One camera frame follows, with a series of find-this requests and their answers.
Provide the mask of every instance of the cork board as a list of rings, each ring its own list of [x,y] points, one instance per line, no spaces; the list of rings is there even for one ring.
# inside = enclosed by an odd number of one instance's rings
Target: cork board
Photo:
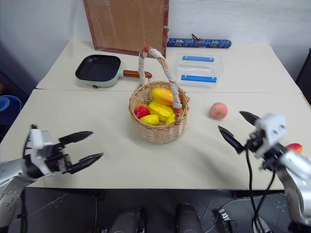
[[[150,45],[165,57],[169,0],[83,0],[95,50],[138,55]]]

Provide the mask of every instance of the peach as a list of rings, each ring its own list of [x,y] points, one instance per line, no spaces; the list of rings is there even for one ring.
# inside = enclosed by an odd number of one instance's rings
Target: peach
[[[209,114],[217,119],[223,119],[228,113],[228,108],[224,103],[217,102],[209,110]]]

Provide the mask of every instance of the red fruit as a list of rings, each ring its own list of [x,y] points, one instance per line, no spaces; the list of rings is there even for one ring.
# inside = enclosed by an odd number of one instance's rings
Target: red fruit
[[[136,106],[134,113],[138,119],[141,119],[142,117],[149,115],[150,111],[146,104],[140,104]]]
[[[303,150],[302,145],[300,145],[299,143],[291,143],[291,144],[287,145],[286,148],[289,150],[295,150],[298,153],[301,153]]]

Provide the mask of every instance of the blue bucket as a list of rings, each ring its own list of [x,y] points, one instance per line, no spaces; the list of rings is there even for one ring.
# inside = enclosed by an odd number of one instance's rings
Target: blue bucket
[[[22,103],[15,96],[0,96],[0,124],[11,126],[21,111]]]

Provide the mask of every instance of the black cable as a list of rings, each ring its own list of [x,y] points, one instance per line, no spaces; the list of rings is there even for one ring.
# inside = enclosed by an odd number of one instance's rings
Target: black cable
[[[27,210],[26,210],[26,191],[25,189],[22,191],[20,195],[21,199],[21,214],[20,214],[20,233],[26,233],[28,230],[28,218],[27,218]]]
[[[269,191],[271,185],[273,184],[273,181],[274,181],[275,177],[276,177],[276,172],[274,171],[273,174],[272,174],[271,180],[270,180],[270,182],[269,182],[269,185],[268,185],[268,187],[266,188],[266,190],[264,191],[264,193],[263,193],[263,195],[262,195],[262,198],[260,199],[260,202],[259,202],[259,204],[258,204],[257,210],[256,210],[256,212],[255,212],[255,214],[254,214],[254,219],[258,218],[259,210],[260,210],[260,208],[261,208],[261,206],[262,206],[262,203],[263,203],[264,199],[266,198],[266,196],[267,196],[267,194],[268,194],[268,191]]]
[[[247,166],[248,166],[248,171],[249,171],[249,196],[251,198],[251,202],[252,202],[252,207],[253,207],[253,210],[254,210],[254,214],[256,213],[256,206],[255,206],[255,202],[254,202],[254,194],[253,194],[253,187],[252,187],[252,183],[253,183],[253,171],[252,171],[252,166],[251,166],[251,163],[249,161],[249,154],[248,154],[248,149],[249,149],[249,144],[248,142],[246,143],[245,145],[245,152],[246,152],[246,162],[247,162]],[[256,218],[253,219],[254,223],[255,223],[255,227],[256,229],[258,230],[259,227],[257,225],[257,221],[256,221]]]

